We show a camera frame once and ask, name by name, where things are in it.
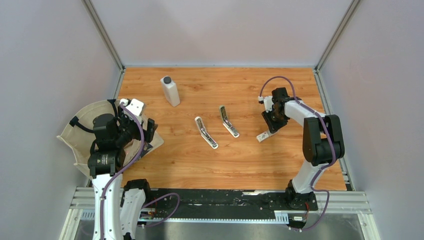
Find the grey staple box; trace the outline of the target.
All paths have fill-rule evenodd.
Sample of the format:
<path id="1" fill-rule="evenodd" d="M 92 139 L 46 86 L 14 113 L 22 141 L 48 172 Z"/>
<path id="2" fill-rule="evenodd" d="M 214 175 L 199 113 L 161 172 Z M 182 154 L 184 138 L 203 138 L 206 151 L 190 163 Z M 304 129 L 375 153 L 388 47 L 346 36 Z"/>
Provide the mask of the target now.
<path id="1" fill-rule="evenodd" d="M 272 137 L 274 134 L 271 133 L 269 130 L 259 134 L 256 136 L 256 139 L 258 140 L 259 143 L 263 142 L 264 140 Z"/>

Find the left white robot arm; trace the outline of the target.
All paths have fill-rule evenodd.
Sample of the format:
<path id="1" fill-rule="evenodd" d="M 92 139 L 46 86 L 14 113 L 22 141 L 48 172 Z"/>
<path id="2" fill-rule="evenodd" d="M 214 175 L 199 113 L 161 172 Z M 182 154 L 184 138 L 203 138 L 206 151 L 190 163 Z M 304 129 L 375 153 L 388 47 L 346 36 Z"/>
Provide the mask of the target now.
<path id="1" fill-rule="evenodd" d="M 121 189 L 124 147 L 140 140 L 136 123 L 125 114 L 99 115 L 93 120 L 95 140 L 87 165 L 94 190 L 94 240 L 133 240 L 142 208 L 153 201 L 146 179 L 130 180 Z"/>

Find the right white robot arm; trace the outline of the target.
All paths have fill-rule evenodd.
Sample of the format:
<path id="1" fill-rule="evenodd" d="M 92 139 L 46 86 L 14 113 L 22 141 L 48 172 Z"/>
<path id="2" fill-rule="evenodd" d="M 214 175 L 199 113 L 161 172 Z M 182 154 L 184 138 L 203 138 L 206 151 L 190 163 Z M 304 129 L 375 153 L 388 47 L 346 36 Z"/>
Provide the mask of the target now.
<path id="1" fill-rule="evenodd" d="M 316 181 L 324 171 L 345 155 L 340 118 L 312 109 L 301 99 L 289 96 L 284 87 L 273 90 L 271 96 L 259 95 L 258 102 L 264 105 L 261 115 L 268 127 L 256 137 L 259 142 L 275 135 L 289 120 L 295 120 L 303 129 L 304 162 L 285 195 L 286 205 L 299 209 L 305 203 L 304 195 L 315 191 Z"/>

